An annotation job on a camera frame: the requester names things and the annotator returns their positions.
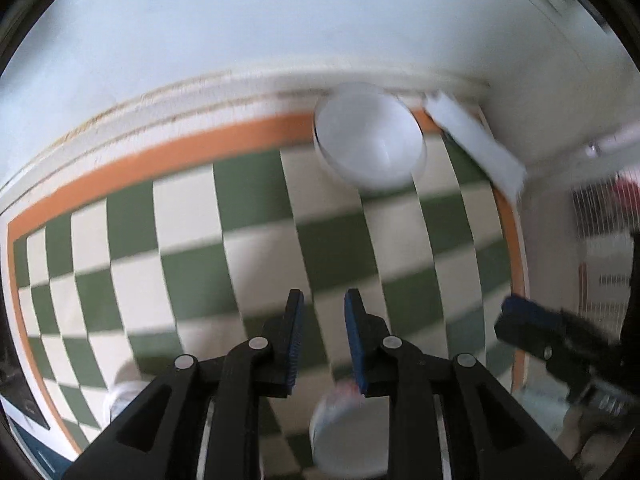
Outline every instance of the white wall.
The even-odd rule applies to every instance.
[[[95,114],[203,73],[365,57],[497,84],[563,41],[529,0],[56,0],[0,78],[0,182]]]
[[[577,2],[563,19],[568,41],[496,82],[483,106],[497,139],[527,165],[550,161],[551,173],[565,167],[559,154],[640,118],[640,73],[620,40]]]

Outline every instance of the white bowl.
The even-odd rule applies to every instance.
[[[426,147],[411,111],[374,85],[338,86],[314,113],[314,142],[326,163],[359,189],[406,186],[425,165]]]
[[[351,380],[339,382],[322,397],[309,425],[314,463],[325,474],[344,480],[386,473],[388,434],[388,399],[366,399]]]

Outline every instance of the green and white checkered mat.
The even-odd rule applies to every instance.
[[[309,420],[350,374],[343,296],[423,351],[475,354],[505,378],[513,351],[493,323],[510,261],[492,190],[449,140],[427,136],[414,185],[360,196],[323,173],[312,145],[236,156],[142,182],[15,242],[20,307],[40,373],[81,447],[105,427],[107,389],[207,359],[259,334],[305,293],[291,398],[264,401],[269,477],[320,478]]]

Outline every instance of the white towel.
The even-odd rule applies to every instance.
[[[511,205],[516,206],[527,177],[524,164],[493,139],[480,121],[443,92],[428,96],[424,101],[424,108],[433,121],[446,129],[478,163]]]

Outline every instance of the black frame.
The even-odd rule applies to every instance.
[[[54,0],[14,0],[0,22],[0,75],[31,27]],[[589,0],[620,38],[640,70],[639,0]],[[0,410],[0,476],[16,480],[40,478],[6,424]],[[635,431],[603,479],[631,478],[640,470],[640,433]]]

